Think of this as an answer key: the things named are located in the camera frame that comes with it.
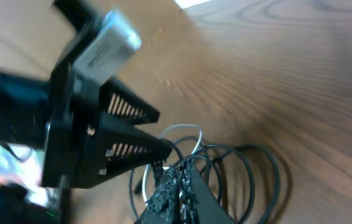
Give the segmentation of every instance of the brown wooden surface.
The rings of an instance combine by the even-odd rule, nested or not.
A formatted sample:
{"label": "brown wooden surface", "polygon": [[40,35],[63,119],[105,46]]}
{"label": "brown wooden surface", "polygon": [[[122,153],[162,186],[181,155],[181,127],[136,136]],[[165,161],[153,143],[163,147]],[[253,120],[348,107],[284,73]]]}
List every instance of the brown wooden surface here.
{"label": "brown wooden surface", "polygon": [[[159,124],[145,127],[153,134],[198,123],[208,141],[269,145],[282,168],[272,222],[352,223],[352,1],[212,0],[163,26],[120,78],[160,109]],[[255,223],[272,173],[260,154],[249,156]],[[238,217],[246,174],[235,158],[224,166]],[[80,194],[76,223],[131,223],[127,181]]]}

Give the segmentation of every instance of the wooden table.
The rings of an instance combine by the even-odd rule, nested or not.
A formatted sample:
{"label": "wooden table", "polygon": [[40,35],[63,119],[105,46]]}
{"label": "wooden table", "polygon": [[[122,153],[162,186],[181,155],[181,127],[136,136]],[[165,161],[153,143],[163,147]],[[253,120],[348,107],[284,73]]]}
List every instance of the wooden table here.
{"label": "wooden table", "polygon": [[[282,170],[271,223],[352,223],[352,1],[211,0],[180,11],[120,78],[161,111],[157,125],[144,127],[152,134],[197,123],[210,142],[270,146]],[[265,157],[248,156],[255,223],[273,179]],[[238,217],[246,172],[233,157],[224,167],[226,207]],[[132,223],[128,175],[80,191],[75,222]]]}

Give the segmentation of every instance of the tangled cable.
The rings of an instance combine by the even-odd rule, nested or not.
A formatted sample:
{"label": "tangled cable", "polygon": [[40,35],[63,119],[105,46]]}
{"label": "tangled cable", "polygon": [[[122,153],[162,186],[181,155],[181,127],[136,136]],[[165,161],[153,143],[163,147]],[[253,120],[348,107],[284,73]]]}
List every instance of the tangled cable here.
{"label": "tangled cable", "polygon": [[[182,127],[198,128],[199,137],[197,138],[194,136],[187,136],[187,137],[178,139],[175,142],[171,142],[170,140],[163,139],[164,135],[166,133],[168,133],[169,131],[176,129],[176,128],[182,128]],[[201,174],[205,174],[204,179],[205,179],[206,183],[209,183],[209,173],[210,173],[211,168],[213,168],[215,170],[216,175],[217,175],[218,185],[219,185],[219,193],[218,193],[218,197],[217,197],[218,204],[220,204],[220,202],[222,200],[224,186],[222,184],[221,173],[219,172],[219,169],[216,164],[221,162],[225,157],[227,157],[230,154],[235,154],[244,163],[246,171],[248,173],[250,192],[249,192],[248,206],[246,208],[246,211],[243,213],[242,217],[239,219],[238,224],[244,223],[246,221],[246,219],[248,219],[249,215],[252,213],[253,206],[254,206],[254,200],[255,200],[254,174],[252,172],[252,168],[249,165],[248,159],[244,156],[244,154],[242,152],[244,152],[246,150],[260,150],[260,151],[262,151],[266,155],[268,160],[270,161],[271,166],[272,166],[272,170],[274,172],[274,177],[275,177],[275,182],[274,182],[274,187],[273,187],[270,203],[267,206],[264,214],[261,216],[260,220],[258,221],[259,224],[264,224],[267,222],[267,220],[269,219],[269,217],[272,213],[272,210],[274,209],[275,204],[277,203],[279,193],[280,193],[281,183],[280,183],[280,171],[279,171],[279,168],[277,165],[277,161],[276,161],[274,155],[265,146],[258,145],[258,144],[246,144],[246,145],[239,146],[239,147],[232,147],[232,146],[228,146],[226,144],[203,144],[202,143],[202,129],[196,124],[177,124],[177,125],[170,126],[170,127],[166,128],[160,134],[159,138],[163,139],[163,141],[166,144],[169,144],[173,148],[173,150],[176,151],[176,153],[179,157],[179,160],[174,163],[174,166],[180,165],[186,159],[189,159],[189,158],[205,159],[206,165],[201,169]],[[196,145],[195,145],[191,155],[183,157],[183,155],[182,155],[181,151],[179,150],[179,148],[177,147],[177,145],[183,141],[188,141],[188,140],[196,141]],[[218,157],[210,159],[209,154],[208,154],[209,149],[212,149],[212,150],[225,149],[226,152],[224,152],[223,154],[221,154]],[[142,189],[142,194],[143,194],[143,198],[144,198],[145,202],[148,201],[148,197],[146,194],[146,186],[148,184],[148,173],[149,173],[150,169],[151,169],[150,165],[146,166],[143,179],[137,184],[136,190],[134,191],[135,194],[138,194],[139,189]],[[139,216],[138,216],[138,213],[136,211],[135,204],[133,201],[133,190],[132,190],[133,175],[134,175],[134,170],[132,170],[131,174],[130,174],[129,196],[130,196],[131,209],[133,210],[135,218],[138,219]]]}

